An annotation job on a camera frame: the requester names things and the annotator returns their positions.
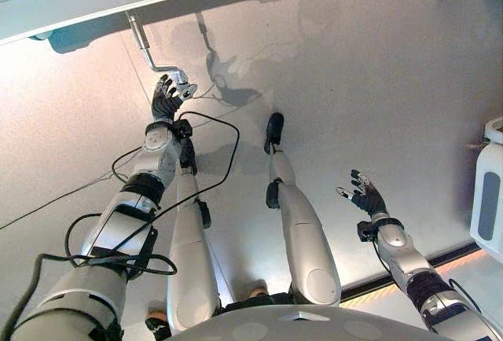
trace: robot finger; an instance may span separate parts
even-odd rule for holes
[[[353,199],[354,194],[344,188],[341,188],[340,186],[336,187],[336,192],[342,197],[347,198],[349,201],[352,201]]]

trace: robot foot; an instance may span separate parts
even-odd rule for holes
[[[281,132],[283,130],[283,124],[285,123],[285,118],[279,112],[273,113],[266,128],[266,143],[264,145],[264,151],[267,155],[270,154],[270,145],[279,145],[281,141]]]

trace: black strap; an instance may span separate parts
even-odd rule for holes
[[[397,225],[404,229],[403,224],[397,218],[382,218],[375,223],[362,221],[357,224],[360,241],[375,241],[379,228],[386,225]]]

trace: orange light strip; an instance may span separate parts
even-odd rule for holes
[[[468,264],[469,262],[476,259],[480,259],[483,256],[486,256],[486,252],[484,252],[483,250],[473,252],[469,255],[448,262],[447,264],[441,265],[438,268],[435,268],[435,270],[437,271],[438,274],[445,274],[451,271],[452,269],[457,268],[458,266]],[[341,303],[340,307],[349,309],[355,308],[364,303],[372,302],[375,299],[383,298],[384,296],[390,295],[396,292],[397,290],[399,290],[397,285],[391,284],[385,288],[380,288],[379,290],[372,291],[369,294],[364,294],[357,298],[348,300],[347,302]]]

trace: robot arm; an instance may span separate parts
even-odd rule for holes
[[[175,78],[186,78],[180,72]],[[145,225],[155,217],[164,190],[174,179],[179,140],[192,134],[189,123],[175,122],[174,114],[196,88],[167,75],[161,77],[152,100],[154,122],[147,126],[133,173],[83,243],[81,255],[92,259],[63,276],[17,326],[12,339],[122,338],[119,321],[127,281],[148,265],[157,237],[157,231]],[[141,227],[141,232],[123,242]],[[118,259],[134,261],[133,267],[117,263]]]
[[[351,177],[358,190],[336,190],[370,215],[370,222],[358,223],[360,240],[377,243],[380,257],[388,264],[400,290],[419,311],[428,330],[455,340],[503,340],[494,326],[444,282],[417,251],[403,224],[388,214],[372,182],[357,170],[351,171]]]

